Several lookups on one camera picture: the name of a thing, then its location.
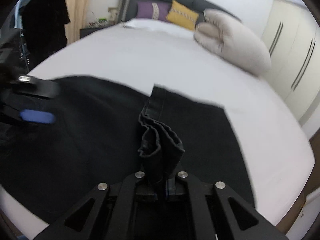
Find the black denim pants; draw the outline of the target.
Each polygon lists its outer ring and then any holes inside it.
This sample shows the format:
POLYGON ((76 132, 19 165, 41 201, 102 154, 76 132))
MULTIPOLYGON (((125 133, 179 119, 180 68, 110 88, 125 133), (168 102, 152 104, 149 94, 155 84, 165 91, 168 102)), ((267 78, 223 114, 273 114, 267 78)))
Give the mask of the black denim pants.
POLYGON ((47 223, 99 183, 115 184, 138 170, 181 164, 201 181, 223 181, 249 204, 254 197, 224 109, 161 87, 146 96, 93 77, 55 80, 52 99, 1 93, 1 108, 53 113, 53 125, 1 122, 1 185, 47 223))

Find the black hanging clothes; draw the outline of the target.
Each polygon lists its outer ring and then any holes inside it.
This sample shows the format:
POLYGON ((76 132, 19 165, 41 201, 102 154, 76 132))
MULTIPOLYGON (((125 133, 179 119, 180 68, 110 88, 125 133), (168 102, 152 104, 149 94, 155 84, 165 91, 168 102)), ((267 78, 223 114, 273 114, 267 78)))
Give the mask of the black hanging clothes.
POLYGON ((20 9, 27 50, 35 65, 67 46, 69 24, 66 0, 30 0, 20 9))

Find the dark grey nightstand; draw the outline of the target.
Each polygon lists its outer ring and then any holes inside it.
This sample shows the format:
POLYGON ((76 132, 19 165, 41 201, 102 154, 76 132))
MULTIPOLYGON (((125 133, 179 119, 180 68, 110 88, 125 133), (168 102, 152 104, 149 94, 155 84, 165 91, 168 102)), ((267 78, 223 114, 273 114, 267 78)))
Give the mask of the dark grey nightstand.
POLYGON ((98 21, 98 22, 91 22, 85 27, 80 29, 80 38, 84 38, 96 31, 99 31, 101 29, 109 28, 111 26, 115 25, 114 22, 109 21, 98 21))

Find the beige curtain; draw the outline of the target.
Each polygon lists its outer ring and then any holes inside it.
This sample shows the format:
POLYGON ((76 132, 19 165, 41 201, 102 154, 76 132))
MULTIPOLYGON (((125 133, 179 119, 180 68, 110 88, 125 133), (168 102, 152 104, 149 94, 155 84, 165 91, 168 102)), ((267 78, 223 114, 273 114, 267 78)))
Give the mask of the beige curtain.
POLYGON ((67 44, 80 39, 80 29, 86 25, 89 0, 66 0, 70 23, 66 25, 67 44))

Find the dark grey headboard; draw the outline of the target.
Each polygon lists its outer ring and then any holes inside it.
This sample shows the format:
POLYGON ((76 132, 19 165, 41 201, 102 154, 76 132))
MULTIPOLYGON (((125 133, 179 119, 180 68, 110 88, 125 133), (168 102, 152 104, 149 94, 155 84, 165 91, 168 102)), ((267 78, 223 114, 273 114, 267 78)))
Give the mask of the dark grey headboard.
MULTIPOLYGON (((152 1, 152 2, 163 2, 163 3, 171 3, 172 0, 119 0, 119 8, 118 8, 118 16, 117 16, 117 23, 120 22, 127 22, 133 18, 136 18, 137 15, 137 2, 139 1, 152 1)), ((196 22, 196 26, 199 23, 205 21, 204 18, 204 11, 206 9, 214 9, 221 12, 226 13, 229 16, 232 16, 230 12, 215 5, 213 3, 208 2, 207 0, 176 0, 178 3, 186 6, 192 11, 195 11, 199 14, 199 18, 196 22)))

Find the white pillow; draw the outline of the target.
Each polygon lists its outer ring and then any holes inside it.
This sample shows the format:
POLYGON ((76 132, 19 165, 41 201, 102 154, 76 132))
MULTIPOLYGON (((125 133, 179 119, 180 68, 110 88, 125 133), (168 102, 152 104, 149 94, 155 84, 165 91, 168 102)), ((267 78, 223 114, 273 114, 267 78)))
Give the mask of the white pillow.
POLYGON ((152 20, 144 18, 133 18, 127 22, 123 23, 123 26, 126 28, 132 29, 142 29, 147 31, 153 31, 158 33, 167 33, 171 36, 183 37, 183 38, 193 38, 194 31, 180 27, 179 25, 152 20))

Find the purple cushion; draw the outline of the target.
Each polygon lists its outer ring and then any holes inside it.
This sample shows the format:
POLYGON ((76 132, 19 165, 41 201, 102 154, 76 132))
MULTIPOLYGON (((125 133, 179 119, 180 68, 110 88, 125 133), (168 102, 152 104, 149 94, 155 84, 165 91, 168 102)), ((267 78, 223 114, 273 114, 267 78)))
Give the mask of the purple cushion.
POLYGON ((136 18, 152 19, 168 22, 167 14, 171 9, 171 3, 139 1, 137 2, 136 18))

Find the yellow cushion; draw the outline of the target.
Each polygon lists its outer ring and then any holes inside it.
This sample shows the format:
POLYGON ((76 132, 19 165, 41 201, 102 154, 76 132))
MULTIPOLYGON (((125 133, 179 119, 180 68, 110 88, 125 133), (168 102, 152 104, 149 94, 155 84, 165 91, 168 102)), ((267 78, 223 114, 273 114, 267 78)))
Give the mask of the yellow cushion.
POLYGON ((198 13, 178 3, 176 0, 172 0, 171 8, 166 16, 166 20, 168 22, 174 23, 191 31, 195 30, 198 18, 198 13))

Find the folded beige duvet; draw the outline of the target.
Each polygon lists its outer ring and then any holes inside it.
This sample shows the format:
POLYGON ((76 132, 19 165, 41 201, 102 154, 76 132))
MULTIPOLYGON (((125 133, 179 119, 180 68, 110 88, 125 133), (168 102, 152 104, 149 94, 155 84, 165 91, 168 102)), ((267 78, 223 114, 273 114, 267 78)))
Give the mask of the folded beige duvet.
POLYGON ((205 9, 204 22, 195 28, 195 41, 225 61, 261 76, 271 69, 271 57, 264 42, 237 18, 217 9, 205 9))

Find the cream wardrobe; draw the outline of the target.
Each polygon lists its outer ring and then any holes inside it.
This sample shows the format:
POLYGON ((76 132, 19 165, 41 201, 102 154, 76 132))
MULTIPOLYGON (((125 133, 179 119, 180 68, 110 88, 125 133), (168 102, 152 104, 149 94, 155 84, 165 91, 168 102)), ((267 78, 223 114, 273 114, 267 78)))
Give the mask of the cream wardrobe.
POLYGON ((274 0, 262 39, 272 68, 265 79, 298 121, 319 94, 319 26, 308 9, 274 0))

